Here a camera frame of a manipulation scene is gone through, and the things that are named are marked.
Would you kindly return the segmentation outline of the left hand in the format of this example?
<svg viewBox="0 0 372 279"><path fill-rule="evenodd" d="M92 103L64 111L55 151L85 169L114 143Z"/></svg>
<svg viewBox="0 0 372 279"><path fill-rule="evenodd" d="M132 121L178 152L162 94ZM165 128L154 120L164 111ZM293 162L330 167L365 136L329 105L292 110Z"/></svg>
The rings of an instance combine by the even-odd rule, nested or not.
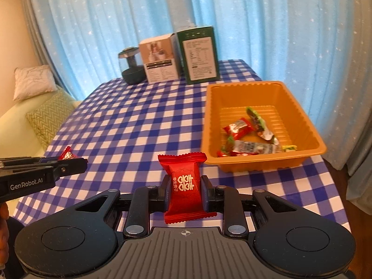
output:
<svg viewBox="0 0 372 279"><path fill-rule="evenodd" d="M8 230L8 224L7 220L9 219L9 209L6 202L1 204L1 231L0 231L0 263L1 263L1 269L3 269L3 266L6 264L9 258L9 246L8 246L8 239L9 239L9 230Z"/></svg>

